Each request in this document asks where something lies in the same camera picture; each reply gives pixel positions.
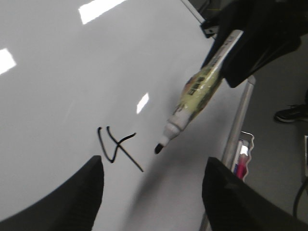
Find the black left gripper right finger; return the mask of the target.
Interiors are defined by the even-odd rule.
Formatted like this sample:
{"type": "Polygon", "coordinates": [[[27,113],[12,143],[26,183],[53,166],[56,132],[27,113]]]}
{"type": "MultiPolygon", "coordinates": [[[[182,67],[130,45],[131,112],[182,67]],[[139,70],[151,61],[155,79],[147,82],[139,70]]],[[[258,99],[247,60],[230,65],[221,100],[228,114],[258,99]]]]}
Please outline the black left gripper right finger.
{"type": "Polygon", "coordinates": [[[202,199],[214,231],[306,231],[292,217],[237,178],[217,158],[205,167],[202,199]]]}

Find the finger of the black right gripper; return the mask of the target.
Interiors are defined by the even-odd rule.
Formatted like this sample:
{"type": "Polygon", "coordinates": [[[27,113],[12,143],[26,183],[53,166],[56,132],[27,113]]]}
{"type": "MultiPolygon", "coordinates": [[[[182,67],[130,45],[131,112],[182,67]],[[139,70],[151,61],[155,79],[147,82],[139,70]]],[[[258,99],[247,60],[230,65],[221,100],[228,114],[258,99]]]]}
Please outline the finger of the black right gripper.
{"type": "Polygon", "coordinates": [[[242,31],[239,40],[223,61],[223,69],[252,69],[262,53],[262,34],[265,29],[265,14],[261,12],[260,0],[234,0],[215,16],[202,23],[202,30],[207,38],[217,29],[216,40],[205,58],[203,67],[222,47],[223,42],[235,30],[242,31]]]}
{"type": "Polygon", "coordinates": [[[299,36],[269,30],[249,35],[246,30],[226,56],[220,73],[228,85],[235,88],[265,65],[296,51],[300,45],[299,36]]]}

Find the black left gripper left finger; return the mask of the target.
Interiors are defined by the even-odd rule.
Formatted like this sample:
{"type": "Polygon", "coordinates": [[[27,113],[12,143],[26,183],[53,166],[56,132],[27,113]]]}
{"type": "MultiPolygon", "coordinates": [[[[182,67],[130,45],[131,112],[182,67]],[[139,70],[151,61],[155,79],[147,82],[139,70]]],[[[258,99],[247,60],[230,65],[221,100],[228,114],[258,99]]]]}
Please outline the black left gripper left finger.
{"type": "Polygon", "coordinates": [[[103,197],[103,164],[93,156],[56,190],[1,221],[2,231],[90,231],[103,197]]]}

